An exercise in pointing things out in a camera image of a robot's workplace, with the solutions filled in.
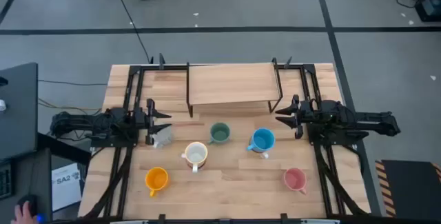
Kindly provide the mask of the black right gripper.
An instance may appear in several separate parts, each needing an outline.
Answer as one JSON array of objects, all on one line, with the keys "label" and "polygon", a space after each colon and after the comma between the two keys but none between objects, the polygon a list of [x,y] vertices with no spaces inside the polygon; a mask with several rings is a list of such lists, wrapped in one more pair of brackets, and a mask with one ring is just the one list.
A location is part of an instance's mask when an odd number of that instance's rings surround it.
[{"label": "black right gripper", "polygon": [[317,123],[319,120],[318,116],[321,111],[315,110],[314,104],[318,105],[317,100],[300,101],[299,96],[295,94],[293,102],[288,107],[276,110],[276,114],[292,115],[294,113],[294,116],[277,116],[276,119],[290,128],[295,128],[294,136],[296,139],[300,139],[304,134],[302,124]]}]

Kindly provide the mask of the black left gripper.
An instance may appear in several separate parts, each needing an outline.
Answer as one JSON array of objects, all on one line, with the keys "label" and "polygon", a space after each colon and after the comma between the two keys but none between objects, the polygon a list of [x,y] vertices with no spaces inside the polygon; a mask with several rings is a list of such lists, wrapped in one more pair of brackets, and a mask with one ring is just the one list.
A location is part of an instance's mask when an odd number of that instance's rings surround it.
[{"label": "black left gripper", "polygon": [[[146,110],[147,112],[144,112],[142,108],[135,109],[134,111],[135,124],[139,130],[141,129],[147,130],[147,134],[145,136],[145,144],[153,145],[154,139],[152,135],[153,135],[154,117],[161,119],[161,118],[171,118],[171,116],[160,113],[157,110],[155,110],[154,101],[152,99],[147,99]],[[157,134],[158,132],[160,132],[165,128],[168,128],[169,126],[171,126],[170,123],[155,125],[154,134]]]}]

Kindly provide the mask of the white mug blue tile pattern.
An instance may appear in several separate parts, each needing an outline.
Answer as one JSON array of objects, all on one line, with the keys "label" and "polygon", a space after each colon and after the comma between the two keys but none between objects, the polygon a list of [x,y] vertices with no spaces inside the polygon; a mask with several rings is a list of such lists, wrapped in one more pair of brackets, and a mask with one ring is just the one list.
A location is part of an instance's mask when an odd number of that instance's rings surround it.
[{"label": "white mug blue tile pattern", "polygon": [[156,134],[152,135],[153,138],[153,147],[159,148],[163,147],[164,145],[168,145],[172,142],[172,128],[166,127],[157,132]]}]

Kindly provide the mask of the plain blue mug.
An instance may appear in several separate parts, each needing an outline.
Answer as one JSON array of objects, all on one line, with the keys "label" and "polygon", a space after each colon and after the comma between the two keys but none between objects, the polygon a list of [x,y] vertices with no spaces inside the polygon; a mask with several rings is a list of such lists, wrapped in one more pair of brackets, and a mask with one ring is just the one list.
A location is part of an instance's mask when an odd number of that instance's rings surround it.
[{"label": "plain blue mug", "polygon": [[258,128],[251,135],[247,150],[257,153],[270,151],[276,142],[274,133],[267,128]]}]

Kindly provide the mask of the white mug red leaf pattern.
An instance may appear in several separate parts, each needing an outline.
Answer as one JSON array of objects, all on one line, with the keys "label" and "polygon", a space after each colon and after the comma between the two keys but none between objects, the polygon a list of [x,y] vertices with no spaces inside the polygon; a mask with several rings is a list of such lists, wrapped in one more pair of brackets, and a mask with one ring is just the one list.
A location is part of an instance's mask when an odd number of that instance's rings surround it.
[{"label": "white mug red leaf pattern", "polygon": [[187,164],[192,168],[193,164],[198,164],[198,169],[204,166],[208,155],[207,146],[201,142],[190,143],[181,154]]}]

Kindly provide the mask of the plain orange mug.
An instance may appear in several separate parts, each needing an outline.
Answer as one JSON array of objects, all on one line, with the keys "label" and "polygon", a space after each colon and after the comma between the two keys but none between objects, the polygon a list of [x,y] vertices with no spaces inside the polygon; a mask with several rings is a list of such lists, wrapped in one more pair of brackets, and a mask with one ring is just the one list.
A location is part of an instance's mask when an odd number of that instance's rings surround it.
[{"label": "plain orange mug", "polygon": [[145,175],[145,184],[150,190],[150,197],[165,188],[169,181],[167,171],[162,167],[153,167]]}]

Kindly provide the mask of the plain green mug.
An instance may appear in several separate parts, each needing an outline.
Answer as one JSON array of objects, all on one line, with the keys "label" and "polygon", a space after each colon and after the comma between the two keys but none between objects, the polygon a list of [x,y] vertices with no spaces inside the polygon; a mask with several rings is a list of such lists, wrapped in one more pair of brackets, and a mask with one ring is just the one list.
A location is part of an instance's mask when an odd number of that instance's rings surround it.
[{"label": "plain green mug", "polygon": [[209,131],[209,144],[223,144],[230,138],[230,128],[226,123],[215,123]]}]

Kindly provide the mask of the plain pink mug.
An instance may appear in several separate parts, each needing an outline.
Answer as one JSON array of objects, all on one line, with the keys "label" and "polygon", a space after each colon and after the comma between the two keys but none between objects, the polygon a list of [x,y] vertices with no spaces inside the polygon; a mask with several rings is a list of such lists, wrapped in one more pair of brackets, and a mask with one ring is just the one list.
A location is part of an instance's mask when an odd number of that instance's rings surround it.
[{"label": "plain pink mug", "polygon": [[302,170],[296,167],[289,168],[283,174],[283,181],[290,190],[300,192],[304,195],[307,194],[307,177]]}]

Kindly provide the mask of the wooden shelf black metal legs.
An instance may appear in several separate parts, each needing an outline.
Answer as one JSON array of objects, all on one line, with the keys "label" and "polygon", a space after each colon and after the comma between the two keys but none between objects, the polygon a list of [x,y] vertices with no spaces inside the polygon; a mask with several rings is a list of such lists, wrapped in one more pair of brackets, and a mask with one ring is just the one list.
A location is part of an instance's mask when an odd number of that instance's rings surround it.
[{"label": "wooden shelf black metal legs", "polygon": [[195,105],[266,102],[273,112],[283,98],[278,62],[187,64],[186,103]]}]

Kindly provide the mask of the black desk beam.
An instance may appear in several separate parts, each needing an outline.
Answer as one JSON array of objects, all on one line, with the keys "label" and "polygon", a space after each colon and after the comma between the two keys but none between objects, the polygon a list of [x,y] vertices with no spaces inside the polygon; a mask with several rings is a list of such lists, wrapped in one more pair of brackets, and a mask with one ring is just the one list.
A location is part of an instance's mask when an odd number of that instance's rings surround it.
[{"label": "black desk beam", "polygon": [[71,160],[82,165],[89,165],[91,153],[80,148],[68,145],[62,141],[58,141],[48,135],[38,133],[37,149],[42,150],[48,148],[55,156]]}]

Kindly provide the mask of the grey desk with keyboard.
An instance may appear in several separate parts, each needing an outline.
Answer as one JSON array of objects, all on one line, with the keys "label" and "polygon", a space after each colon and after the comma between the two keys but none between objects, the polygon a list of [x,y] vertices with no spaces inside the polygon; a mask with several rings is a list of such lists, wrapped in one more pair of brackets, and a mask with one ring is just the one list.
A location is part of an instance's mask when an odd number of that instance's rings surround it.
[{"label": "grey desk with keyboard", "polygon": [[51,153],[48,149],[9,161],[12,166],[14,194],[0,200],[0,224],[14,218],[14,207],[27,194],[37,196],[39,221],[52,220]]}]

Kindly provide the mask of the black mat hazard stripes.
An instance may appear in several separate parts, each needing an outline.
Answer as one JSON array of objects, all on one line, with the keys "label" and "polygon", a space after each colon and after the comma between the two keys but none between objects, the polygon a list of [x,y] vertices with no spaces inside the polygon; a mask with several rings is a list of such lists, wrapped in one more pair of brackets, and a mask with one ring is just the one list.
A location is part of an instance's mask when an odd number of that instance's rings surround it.
[{"label": "black mat hazard stripes", "polygon": [[375,162],[386,216],[441,221],[441,166],[421,161]]}]

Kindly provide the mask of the black keyboard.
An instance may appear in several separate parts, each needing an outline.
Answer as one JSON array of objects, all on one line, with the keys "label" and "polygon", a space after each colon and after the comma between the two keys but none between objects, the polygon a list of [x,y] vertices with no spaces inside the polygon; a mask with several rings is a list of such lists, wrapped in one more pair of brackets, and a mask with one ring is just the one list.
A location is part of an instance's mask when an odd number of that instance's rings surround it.
[{"label": "black keyboard", "polygon": [[14,194],[12,166],[10,162],[0,163],[0,200]]}]

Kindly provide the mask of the person's hand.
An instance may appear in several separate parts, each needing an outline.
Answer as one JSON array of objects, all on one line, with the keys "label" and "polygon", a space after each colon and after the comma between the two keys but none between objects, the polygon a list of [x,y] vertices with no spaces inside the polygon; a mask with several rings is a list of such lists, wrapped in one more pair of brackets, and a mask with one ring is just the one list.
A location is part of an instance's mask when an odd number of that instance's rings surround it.
[{"label": "person's hand", "polygon": [[37,216],[32,216],[30,213],[29,201],[14,207],[14,219],[10,221],[10,224],[39,224]]}]

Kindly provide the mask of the black equipment case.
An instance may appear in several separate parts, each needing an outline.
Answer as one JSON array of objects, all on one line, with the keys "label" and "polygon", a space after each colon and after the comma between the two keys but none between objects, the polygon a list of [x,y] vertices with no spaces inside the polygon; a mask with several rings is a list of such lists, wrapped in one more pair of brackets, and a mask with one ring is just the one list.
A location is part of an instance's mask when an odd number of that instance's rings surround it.
[{"label": "black equipment case", "polygon": [[441,22],[441,0],[422,0],[415,6],[423,22]]}]

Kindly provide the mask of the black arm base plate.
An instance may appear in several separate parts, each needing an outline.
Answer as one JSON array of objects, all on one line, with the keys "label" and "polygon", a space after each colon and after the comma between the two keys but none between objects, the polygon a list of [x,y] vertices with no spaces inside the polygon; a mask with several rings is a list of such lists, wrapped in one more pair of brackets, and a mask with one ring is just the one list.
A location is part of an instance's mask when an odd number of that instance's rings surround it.
[{"label": "black arm base plate", "polygon": [[324,125],[307,124],[309,141],[319,145],[354,145],[369,135],[366,131],[326,128]]},{"label": "black arm base plate", "polygon": [[92,147],[133,147],[136,146],[138,135],[131,134],[86,134]]}]

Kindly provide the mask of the black aluminium table frame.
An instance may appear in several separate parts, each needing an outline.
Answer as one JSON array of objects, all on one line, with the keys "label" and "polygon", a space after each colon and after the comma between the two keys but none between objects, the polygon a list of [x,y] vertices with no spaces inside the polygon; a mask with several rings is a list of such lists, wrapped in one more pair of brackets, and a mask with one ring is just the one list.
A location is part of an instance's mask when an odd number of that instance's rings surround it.
[{"label": "black aluminium table frame", "polygon": [[[170,115],[173,141],[153,148],[139,139],[132,153],[124,206],[114,193],[111,214],[121,212],[126,219],[219,219],[324,217],[325,204],[316,156],[307,138],[296,139],[294,131],[276,120],[265,102],[197,105],[193,115],[186,103],[187,67],[166,65],[147,67],[141,90],[132,90],[132,99],[144,103],[155,100],[159,112]],[[208,145],[207,162],[193,173],[181,157],[192,142],[207,143],[214,123],[230,126],[232,137],[224,145]],[[269,158],[247,150],[258,128],[274,133],[276,142]],[[153,167],[164,168],[169,181],[150,197],[145,175]],[[302,170],[307,177],[307,194],[290,190],[283,181],[289,168]]]}]

